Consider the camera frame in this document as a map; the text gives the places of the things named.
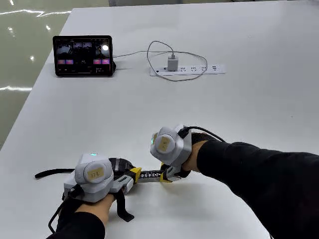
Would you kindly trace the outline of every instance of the power strip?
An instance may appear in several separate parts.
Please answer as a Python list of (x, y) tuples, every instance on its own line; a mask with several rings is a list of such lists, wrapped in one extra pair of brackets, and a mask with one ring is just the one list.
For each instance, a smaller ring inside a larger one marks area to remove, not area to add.
[[(160, 76), (183, 76), (183, 75), (200, 75), (206, 69), (205, 65), (197, 66), (179, 66), (178, 71), (168, 71), (167, 67), (154, 68)], [(226, 73), (225, 65), (208, 65), (205, 74), (224, 74)], [(150, 75), (156, 76), (155, 72), (150, 68)]]

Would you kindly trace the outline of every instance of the white device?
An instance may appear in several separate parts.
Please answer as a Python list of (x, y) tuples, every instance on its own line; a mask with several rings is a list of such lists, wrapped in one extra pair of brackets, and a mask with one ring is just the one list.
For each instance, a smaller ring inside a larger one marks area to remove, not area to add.
[(182, 164), (191, 153), (191, 131), (185, 138), (177, 133), (184, 128), (182, 124), (174, 129), (162, 127), (154, 133), (151, 143), (151, 154), (166, 165), (171, 166), (166, 173), (167, 179), (175, 181), (176, 173), (181, 171)]
[(124, 194), (132, 188), (134, 180), (123, 175), (114, 181), (112, 164), (108, 157), (95, 153), (83, 154), (75, 167), (64, 181), (64, 196), (76, 185), (81, 185), (84, 194), (76, 199), (95, 203), (105, 198), (108, 193), (117, 193), (123, 189)]

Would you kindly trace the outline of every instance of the shiny floor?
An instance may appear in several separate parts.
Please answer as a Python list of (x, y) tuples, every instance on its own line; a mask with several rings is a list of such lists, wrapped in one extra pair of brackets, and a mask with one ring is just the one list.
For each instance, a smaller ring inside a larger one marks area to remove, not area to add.
[(0, 149), (74, 7), (231, 0), (1, 0)]

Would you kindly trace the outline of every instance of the tablet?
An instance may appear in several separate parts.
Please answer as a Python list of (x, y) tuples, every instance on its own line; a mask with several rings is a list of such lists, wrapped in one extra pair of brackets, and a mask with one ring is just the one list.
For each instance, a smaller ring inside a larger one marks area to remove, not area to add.
[(111, 36), (54, 36), (57, 76), (112, 76)]

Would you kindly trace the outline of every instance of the black jacket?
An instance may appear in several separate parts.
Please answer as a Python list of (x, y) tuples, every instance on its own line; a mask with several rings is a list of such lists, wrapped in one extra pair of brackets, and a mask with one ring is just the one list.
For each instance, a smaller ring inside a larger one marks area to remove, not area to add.
[[(197, 167), (228, 185), (275, 239), (319, 238), (319, 156), (210, 140), (198, 153)], [(74, 213), (49, 239), (93, 235), (104, 238), (102, 222), (89, 213)]]

